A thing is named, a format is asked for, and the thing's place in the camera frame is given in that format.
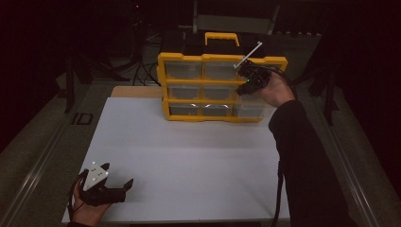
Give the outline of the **person's right hand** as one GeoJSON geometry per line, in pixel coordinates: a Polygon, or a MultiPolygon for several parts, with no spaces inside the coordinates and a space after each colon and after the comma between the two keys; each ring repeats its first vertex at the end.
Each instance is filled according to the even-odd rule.
{"type": "Polygon", "coordinates": [[[262,98],[265,102],[275,108],[296,99],[288,83],[275,73],[271,74],[268,85],[257,90],[254,95],[262,98]]]}

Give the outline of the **black tripod stand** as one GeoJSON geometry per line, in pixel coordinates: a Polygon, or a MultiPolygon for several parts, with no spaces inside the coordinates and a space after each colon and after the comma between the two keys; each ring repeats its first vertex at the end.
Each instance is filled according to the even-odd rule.
{"type": "Polygon", "coordinates": [[[320,96],[325,92],[323,115],[332,126],[332,113],[336,107],[334,101],[336,73],[340,67],[339,38],[330,32],[325,32],[309,59],[304,72],[293,83],[301,84],[313,79],[308,92],[311,96],[320,96]]]}
{"type": "Polygon", "coordinates": [[[90,84],[93,76],[90,73],[89,67],[92,66],[96,70],[104,73],[108,78],[115,81],[129,81],[117,75],[112,69],[102,65],[100,62],[95,61],[88,57],[86,54],[78,50],[74,45],[70,45],[66,55],[66,82],[64,94],[66,97],[65,113],[69,114],[75,104],[75,76],[83,84],[90,84]]]}

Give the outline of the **yellow and black organizer cabinet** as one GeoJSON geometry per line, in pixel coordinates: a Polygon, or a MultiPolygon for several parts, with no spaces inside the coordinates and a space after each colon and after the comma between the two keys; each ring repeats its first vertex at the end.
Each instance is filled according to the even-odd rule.
{"type": "Polygon", "coordinates": [[[283,74],[288,60],[270,36],[220,32],[183,34],[179,31],[169,31],[164,36],[158,55],[157,77],[166,61],[239,63],[258,42],[263,44],[249,60],[258,66],[267,66],[272,73],[283,74]]]}

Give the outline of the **white table board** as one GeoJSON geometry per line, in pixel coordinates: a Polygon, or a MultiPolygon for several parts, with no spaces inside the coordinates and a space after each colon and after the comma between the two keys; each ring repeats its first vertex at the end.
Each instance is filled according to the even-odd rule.
{"type": "Polygon", "coordinates": [[[107,186],[133,187],[105,221],[288,218],[268,124],[168,121],[158,98],[108,98],[83,164],[108,163],[107,186]]]}

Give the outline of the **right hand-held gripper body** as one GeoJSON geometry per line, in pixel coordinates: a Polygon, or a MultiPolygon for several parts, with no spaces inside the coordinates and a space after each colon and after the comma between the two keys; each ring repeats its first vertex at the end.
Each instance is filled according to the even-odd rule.
{"type": "Polygon", "coordinates": [[[101,204],[113,204],[124,202],[126,192],[123,186],[109,188],[105,185],[109,172],[103,170],[96,162],[92,162],[89,168],[82,172],[83,177],[79,183],[79,198],[86,204],[99,206],[101,204]]]}

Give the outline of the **set of small clear drawers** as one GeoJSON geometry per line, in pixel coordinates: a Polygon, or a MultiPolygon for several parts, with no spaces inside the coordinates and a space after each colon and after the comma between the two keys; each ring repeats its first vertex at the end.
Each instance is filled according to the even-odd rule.
{"type": "Polygon", "coordinates": [[[233,115],[236,89],[246,82],[229,61],[166,61],[158,77],[169,120],[257,122],[233,115]]]}

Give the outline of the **person's left hand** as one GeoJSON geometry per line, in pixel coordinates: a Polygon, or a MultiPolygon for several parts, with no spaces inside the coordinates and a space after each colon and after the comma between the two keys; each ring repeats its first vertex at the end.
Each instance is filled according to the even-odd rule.
{"type": "Polygon", "coordinates": [[[76,183],[74,188],[73,222],[90,227],[97,227],[110,207],[110,204],[92,206],[84,203],[79,198],[79,183],[76,183]]]}

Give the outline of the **metal floor rail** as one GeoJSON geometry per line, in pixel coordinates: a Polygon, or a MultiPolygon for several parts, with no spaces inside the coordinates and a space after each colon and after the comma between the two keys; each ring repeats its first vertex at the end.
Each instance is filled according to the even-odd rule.
{"type": "Polygon", "coordinates": [[[365,227],[379,227],[375,212],[372,210],[371,204],[368,202],[365,196],[364,189],[362,188],[357,178],[357,174],[348,160],[339,136],[334,127],[330,126],[324,117],[321,99],[319,97],[312,97],[311,102],[313,103],[313,106],[318,113],[319,118],[323,122],[325,129],[327,130],[331,142],[333,143],[335,154],[339,160],[341,173],[347,182],[350,193],[352,194],[353,200],[357,206],[358,212],[361,215],[361,219],[363,220],[365,227]]]}
{"type": "Polygon", "coordinates": [[[0,155],[0,227],[13,227],[24,209],[72,112],[85,98],[90,85],[73,89],[75,100],[67,113],[66,101],[53,97],[11,141],[0,155]]]}

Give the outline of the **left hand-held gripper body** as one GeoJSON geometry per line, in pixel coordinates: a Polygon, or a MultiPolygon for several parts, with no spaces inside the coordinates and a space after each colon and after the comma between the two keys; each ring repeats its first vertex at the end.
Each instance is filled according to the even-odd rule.
{"type": "Polygon", "coordinates": [[[246,79],[243,84],[250,84],[253,87],[252,93],[259,89],[266,87],[270,81],[271,71],[267,66],[258,66],[249,60],[249,57],[262,45],[262,42],[258,42],[256,47],[252,49],[246,56],[244,56],[239,63],[234,64],[236,72],[241,67],[248,67],[250,69],[250,76],[246,79]]]}

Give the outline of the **large clear plastic drawer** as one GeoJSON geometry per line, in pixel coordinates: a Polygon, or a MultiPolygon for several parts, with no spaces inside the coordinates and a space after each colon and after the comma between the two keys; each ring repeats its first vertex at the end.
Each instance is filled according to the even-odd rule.
{"type": "Polygon", "coordinates": [[[260,97],[236,95],[233,115],[238,118],[256,119],[271,116],[276,110],[260,97]]]}

